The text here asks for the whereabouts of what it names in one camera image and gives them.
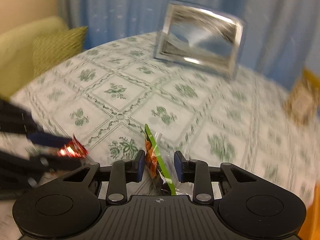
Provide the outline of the green zigzag cushion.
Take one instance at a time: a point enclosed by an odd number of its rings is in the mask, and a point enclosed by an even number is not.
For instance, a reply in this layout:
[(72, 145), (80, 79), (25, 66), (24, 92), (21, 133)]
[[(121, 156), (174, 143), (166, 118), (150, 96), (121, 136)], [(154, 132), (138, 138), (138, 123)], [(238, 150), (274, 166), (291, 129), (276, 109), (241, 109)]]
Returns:
[(41, 35), (33, 42), (34, 77), (83, 51), (87, 27)]

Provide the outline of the blue star curtain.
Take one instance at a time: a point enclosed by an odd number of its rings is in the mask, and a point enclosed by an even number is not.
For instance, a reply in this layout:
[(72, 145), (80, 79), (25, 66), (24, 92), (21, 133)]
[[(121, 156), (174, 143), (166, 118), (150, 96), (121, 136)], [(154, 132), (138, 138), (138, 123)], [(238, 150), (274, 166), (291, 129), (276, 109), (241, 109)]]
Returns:
[(58, 0), (85, 48), (157, 32), (155, 57), (228, 74), (238, 61), (291, 88), (319, 74), (319, 0)]

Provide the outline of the green foil snack packet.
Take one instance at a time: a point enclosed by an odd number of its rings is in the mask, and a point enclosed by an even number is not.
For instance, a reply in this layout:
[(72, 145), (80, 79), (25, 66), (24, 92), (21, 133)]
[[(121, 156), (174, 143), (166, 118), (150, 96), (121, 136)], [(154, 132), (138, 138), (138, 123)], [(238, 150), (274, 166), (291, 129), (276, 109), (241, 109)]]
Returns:
[(145, 165), (154, 188), (165, 196), (176, 196), (176, 187), (167, 164), (162, 158), (157, 139), (148, 124), (144, 125), (145, 133)]

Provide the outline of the nut jar with gold lid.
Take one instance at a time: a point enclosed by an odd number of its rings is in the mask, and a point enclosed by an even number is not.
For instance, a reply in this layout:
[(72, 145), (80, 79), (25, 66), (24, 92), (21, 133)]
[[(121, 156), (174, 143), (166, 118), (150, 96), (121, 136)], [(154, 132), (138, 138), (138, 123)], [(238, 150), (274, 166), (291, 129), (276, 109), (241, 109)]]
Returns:
[(319, 110), (319, 77), (308, 68), (303, 68), (288, 99), (283, 104), (288, 118), (298, 126), (306, 126)]

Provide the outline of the orange plastic tray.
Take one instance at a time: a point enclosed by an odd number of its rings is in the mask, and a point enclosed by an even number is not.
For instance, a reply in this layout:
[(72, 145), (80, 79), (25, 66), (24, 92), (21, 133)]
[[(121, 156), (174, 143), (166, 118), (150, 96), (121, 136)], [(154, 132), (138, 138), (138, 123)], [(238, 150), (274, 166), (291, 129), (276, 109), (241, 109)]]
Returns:
[(319, 197), (317, 196), (307, 209), (306, 219), (298, 236), (303, 240), (320, 240), (319, 219)]

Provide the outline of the small red foil candy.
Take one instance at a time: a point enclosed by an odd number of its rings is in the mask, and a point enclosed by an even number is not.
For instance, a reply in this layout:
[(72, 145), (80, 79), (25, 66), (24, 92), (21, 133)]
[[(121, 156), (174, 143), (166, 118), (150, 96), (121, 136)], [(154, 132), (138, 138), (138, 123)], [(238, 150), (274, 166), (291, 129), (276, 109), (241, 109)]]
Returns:
[(83, 159), (87, 157), (88, 151), (80, 143), (80, 141), (73, 136), (69, 142), (67, 142), (57, 151), (57, 155), (60, 157)]

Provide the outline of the silver picture frame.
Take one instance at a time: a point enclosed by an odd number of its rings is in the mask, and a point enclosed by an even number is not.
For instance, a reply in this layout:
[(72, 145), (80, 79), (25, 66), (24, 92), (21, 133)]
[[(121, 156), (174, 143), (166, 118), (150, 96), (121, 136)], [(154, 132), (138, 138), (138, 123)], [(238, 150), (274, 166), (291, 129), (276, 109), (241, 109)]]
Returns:
[(245, 22), (226, 12), (166, 0), (153, 57), (232, 79), (238, 68)]

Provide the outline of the light green sofa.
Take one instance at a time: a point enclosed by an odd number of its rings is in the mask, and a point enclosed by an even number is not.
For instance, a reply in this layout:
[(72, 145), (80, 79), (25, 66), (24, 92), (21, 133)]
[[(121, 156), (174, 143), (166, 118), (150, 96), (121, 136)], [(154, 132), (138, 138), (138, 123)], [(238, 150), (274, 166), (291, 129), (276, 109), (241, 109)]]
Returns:
[(33, 79), (34, 40), (65, 30), (68, 26), (62, 18), (50, 16), (1, 34), (1, 96), (11, 97)]

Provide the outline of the floral white tablecloth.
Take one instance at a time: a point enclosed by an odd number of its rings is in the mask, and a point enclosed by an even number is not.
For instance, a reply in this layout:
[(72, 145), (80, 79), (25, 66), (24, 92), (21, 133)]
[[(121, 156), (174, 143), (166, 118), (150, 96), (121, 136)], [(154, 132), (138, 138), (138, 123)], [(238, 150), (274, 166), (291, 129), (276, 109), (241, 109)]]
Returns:
[(155, 33), (109, 42), (59, 64), (17, 92), (45, 130), (75, 135), (101, 165), (144, 147), (144, 127), (173, 154), (231, 162), (318, 205), (319, 120), (299, 127), (283, 111), (287, 90), (240, 67), (232, 81), (157, 61)]

